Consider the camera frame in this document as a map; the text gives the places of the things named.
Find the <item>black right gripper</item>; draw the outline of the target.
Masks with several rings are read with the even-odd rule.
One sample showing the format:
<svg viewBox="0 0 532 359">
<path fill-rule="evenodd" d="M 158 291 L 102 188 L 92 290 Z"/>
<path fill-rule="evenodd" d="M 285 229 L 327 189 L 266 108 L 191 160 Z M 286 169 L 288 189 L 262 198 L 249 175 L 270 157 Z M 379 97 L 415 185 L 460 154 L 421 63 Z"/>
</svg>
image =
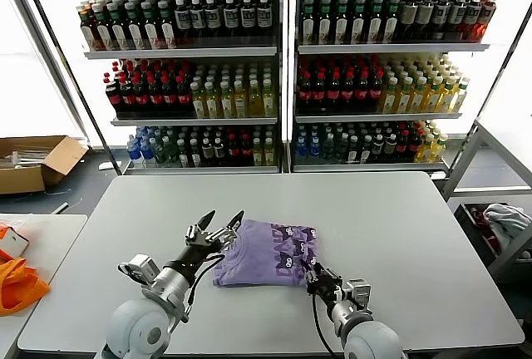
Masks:
<svg viewBox="0 0 532 359">
<path fill-rule="evenodd" d="M 304 260 L 302 261 L 302 267 L 305 272 L 305 282 L 307 283 L 307 292 L 309 294 L 317 295 L 328 303 L 341 302 L 344 299 L 342 279 L 332 269 L 325 268 L 319 262 L 312 265 Z"/>
</svg>

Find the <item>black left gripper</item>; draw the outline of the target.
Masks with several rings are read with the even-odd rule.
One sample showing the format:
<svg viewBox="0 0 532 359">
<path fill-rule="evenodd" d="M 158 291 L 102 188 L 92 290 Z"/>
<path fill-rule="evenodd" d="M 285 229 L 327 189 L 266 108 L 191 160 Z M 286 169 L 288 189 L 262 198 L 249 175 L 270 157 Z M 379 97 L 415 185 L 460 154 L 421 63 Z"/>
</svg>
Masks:
<svg viewBox="0 0 532 359">
<path fill-rule="evenodd" d="M 174 270 L 184 278 L 195 278 L 198 269 L 211 254 L 220 253 L 223 247 L 227 247 L 238 237 L 238 230 L 243 223 L 243 210 L 238 212 L 225 227 L 209 236 L 206 229 L 214 215 L 215 211 L 211 210 L 196 224 L 187 228 L 185 243 L 189 246 L 186 246 L 174 261 Z"/>
</svg>

